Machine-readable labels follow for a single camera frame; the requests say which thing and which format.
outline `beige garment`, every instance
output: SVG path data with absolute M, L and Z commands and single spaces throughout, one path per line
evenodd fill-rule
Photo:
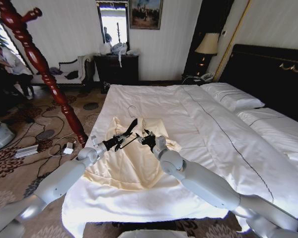
M 114 117 L 107 130 L 105 140 L 112 138 L 115 134 L 125 132 L 132 120 L 128 119 L 127 121 L 130 122 L 121 125 L 120 120 Z M 135 132 L 140 136 L 147 136 L 144 129 L 152 131 L 157 137 L 163 135 L 170 150 L 179 151 L 181 149 L 178 143 L 168 139 L 162 120 L 157 118 L 138 118 L 138 125 L 124 144 L 136 137 Z M 101 160 L 89 167 L 84 176 L 90 181 L 102 185 L 128 191 L 140 191 L 154 186 L 163 175 L 159 161 L 150 151 L 149 146 L 142 145 L 135 140 L 117 152 L 114 149 L 114 147 L 111 148 Z

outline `table lamp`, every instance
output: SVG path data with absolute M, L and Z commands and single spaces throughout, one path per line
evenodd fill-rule
M 202 42 L 195 50 L 196 53 L 204 54 L 202 62 L 197 64 L 197 75 L 204 74 L 209 66 L 213 55 L 218 53 L 219 33 L 206 33 Z

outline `painting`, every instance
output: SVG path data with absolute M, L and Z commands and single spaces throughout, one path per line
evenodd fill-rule
M 130 28 L 159 30 L 162 0 L 129 0 Z

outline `window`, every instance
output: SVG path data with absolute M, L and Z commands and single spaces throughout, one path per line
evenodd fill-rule
M 21 60 L 22 63 L 24 63 L 24 60 L 21 57 L 20 52 L 18 51 L 18 49 L 15 47 L 15 45 L 11 41 L 9 35 L 5 31 L 5 29 L 1 23 L 0 23 L 0 39 L 2 40 L 1 45 L 3 44 L 5 47 L 10 49 L 11 52 L 14 53 Z
M 123 0 L 96 2 L 104 43 L 108 42 L 113 46 L 119 42 L 128 42 L 128 2 Z

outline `nightstand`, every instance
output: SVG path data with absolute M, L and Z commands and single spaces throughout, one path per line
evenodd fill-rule
M 138 85 L 138 56 L 94 56 L 101 93 L 107 93 L 111 84 Z

